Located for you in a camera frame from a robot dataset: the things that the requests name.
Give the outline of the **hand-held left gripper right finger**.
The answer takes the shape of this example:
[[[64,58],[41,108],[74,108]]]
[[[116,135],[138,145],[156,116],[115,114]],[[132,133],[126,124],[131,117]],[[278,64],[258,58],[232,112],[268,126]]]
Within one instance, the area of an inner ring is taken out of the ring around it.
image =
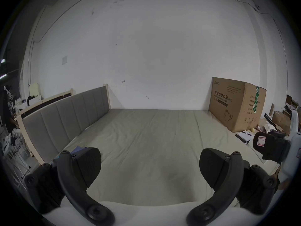
[[[226,154],[203,149],[199,159],[202,176],[214,190],[207,201],[192,209],[186,217],[189,226],[205,226],[217,219],[238,200],[240,208],[263,215],[273,198],[277,180],[260,166],[243,160],[240,152]]]

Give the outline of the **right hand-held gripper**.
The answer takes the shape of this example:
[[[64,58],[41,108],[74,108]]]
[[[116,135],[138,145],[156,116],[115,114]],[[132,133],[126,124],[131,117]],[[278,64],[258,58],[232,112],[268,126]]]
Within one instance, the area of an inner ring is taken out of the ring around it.
[[[263,160],[281,163],[280,183],[291,181],[300,164],[301,134],[298,128],[299,115],[292,110],[288,140],[286,134],[279,131],[257,132],[253,139],[253,148],[262,154]]]

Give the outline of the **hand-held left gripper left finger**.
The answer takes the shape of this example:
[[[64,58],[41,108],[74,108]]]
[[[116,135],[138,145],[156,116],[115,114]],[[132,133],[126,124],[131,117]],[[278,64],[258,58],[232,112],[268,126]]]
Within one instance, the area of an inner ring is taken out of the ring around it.
[[[33,207],[47,214],[61,207],[66,197],[76,211],[97,226],[112,226],[115,216],[110,209],[92,199],[86,192],[101,170],[98,148],[63,150],[51,163],[40,165],[25,177]]]

